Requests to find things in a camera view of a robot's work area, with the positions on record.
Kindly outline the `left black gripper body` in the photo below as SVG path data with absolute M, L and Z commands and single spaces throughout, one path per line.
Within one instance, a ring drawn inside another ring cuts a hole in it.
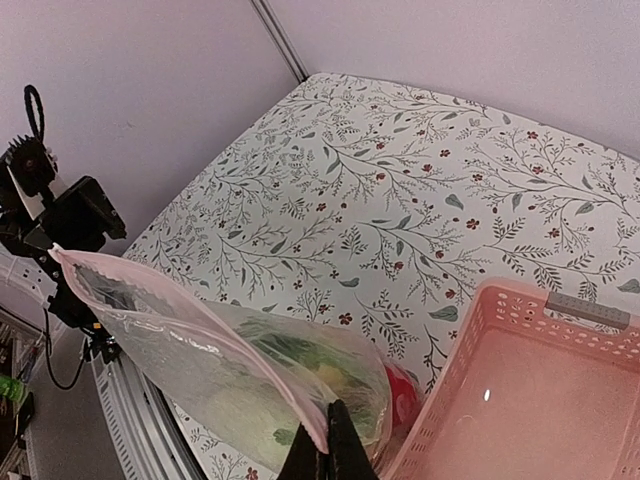
M 95 178 L 84 176 L 58 194 L 54 183 L 33 175 L 19 181 L 19 197 L 30 217 L 19 231 L 21 257 L 46 258 L 55 245 L 97 252 L 108 238 L 127 236 L 123 219 Z

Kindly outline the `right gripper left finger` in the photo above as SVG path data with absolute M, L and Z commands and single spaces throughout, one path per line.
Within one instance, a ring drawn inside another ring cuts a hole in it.
M 279 480 L 324 480 L 325 455 L 315 446 L 302 424 L 299 425 Z

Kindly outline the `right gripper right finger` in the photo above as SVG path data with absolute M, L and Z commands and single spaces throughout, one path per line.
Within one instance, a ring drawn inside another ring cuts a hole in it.
M 336 400 L 329 405 L 328 420 L 327 478 L 378 480 L 342 400 Z

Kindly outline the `white radish toy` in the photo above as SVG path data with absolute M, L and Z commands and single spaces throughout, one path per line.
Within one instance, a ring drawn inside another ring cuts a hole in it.
M 369 458 L 389 438 L 390 390 L 380 382 L 314 382 L 302 393 L 322 413 L 343 401 Z M 194 418 L 224 443 L 272 470 L 283 464 L 300 419 L 271 384 L 241 380 L 222 386 L 201 402 Z

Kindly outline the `red mushroom toy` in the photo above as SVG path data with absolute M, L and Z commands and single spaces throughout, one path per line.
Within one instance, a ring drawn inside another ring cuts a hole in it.
M 415 423 L 423 400 L 419 384 L 401 366 L 394 362 L 384 364 L 391 392 L 391 435 L 406 434 Z

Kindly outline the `clear zip top bag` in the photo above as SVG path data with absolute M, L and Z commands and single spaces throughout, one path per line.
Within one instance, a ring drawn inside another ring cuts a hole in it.
M 289 370 L 240 337 L 236 330 L 247 321 L 317 334 L 351 352 L 367 383 L 385 383 L 390 390 L 379 350 L 355 332 L 202 301 L 159 271 L 120 257 L 58 246 L 50 255 L 71 291 L 123 352 L 194 420 L 201 402 L 218 388 L 241 380 L 266 382 L 293 407 L 314 444 L 326 447 L 327 412 L 302 393 L 317 381 Z

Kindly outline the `white radish with green leaf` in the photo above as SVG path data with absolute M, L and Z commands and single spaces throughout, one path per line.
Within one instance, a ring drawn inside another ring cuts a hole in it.
M 277 363 L 334 391 L 367 384 L 354 355 L 319 339 L 317 334 L 294 333 L 290 327 L 258 321 L 242 323 L 236 333 Z

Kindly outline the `pink plastic basket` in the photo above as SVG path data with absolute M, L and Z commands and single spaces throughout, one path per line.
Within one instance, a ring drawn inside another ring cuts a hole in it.
M 635 479 L 637 315 L 492 278 L 389 479 Z

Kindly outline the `floral table mat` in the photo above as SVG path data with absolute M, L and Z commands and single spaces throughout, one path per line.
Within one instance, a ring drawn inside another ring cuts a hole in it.
M 486 280 L 639 318 L 639 163 L 471 100 L 316 74 L 126 256 L 200 300 L 365 337 L 423 408 Z

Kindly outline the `front aluminium rail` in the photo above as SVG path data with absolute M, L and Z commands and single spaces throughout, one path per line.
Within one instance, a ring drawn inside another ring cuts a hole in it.
M 122 354 L 91 363 L 109 434 L 127 479 L 204 479 L 162 392 Z

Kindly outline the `left aluminium frame post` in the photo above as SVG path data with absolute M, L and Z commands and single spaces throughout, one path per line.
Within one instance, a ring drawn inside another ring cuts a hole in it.
M 299 84 L 305 82 L 309 78 L 309 73 L 270 2 L 250 0 L 250 4 L 293 77 Z

